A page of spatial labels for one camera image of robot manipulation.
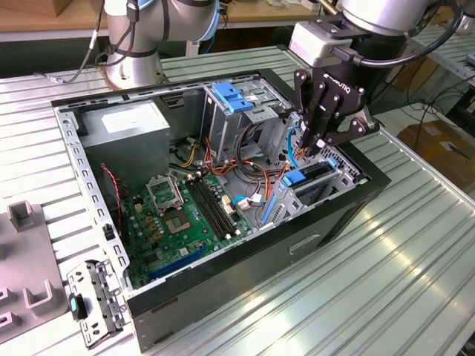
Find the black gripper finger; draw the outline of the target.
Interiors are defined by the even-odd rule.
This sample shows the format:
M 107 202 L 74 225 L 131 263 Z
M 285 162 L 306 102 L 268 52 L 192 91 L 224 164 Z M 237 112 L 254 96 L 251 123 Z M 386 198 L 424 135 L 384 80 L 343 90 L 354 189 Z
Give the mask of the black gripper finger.
M 304 124 L 302 148 L 324 148 L 324 134 L 329 121 L 329 111 L 324 106 L 324 99 L 329 90 L 329 74 L 314 68 L 295 71 L 294 87 L 296 110 Z
M 340 97 L 335 95 L 330 107 L 324 107 L 318 118 L 318 127 L 309 142 L 310 156 L 319 154 L 326 147 L 344 144 L 379 130 L 379 124 L 371 116 L 366 104 L 355 113 L 342 115 L 340 101 Z

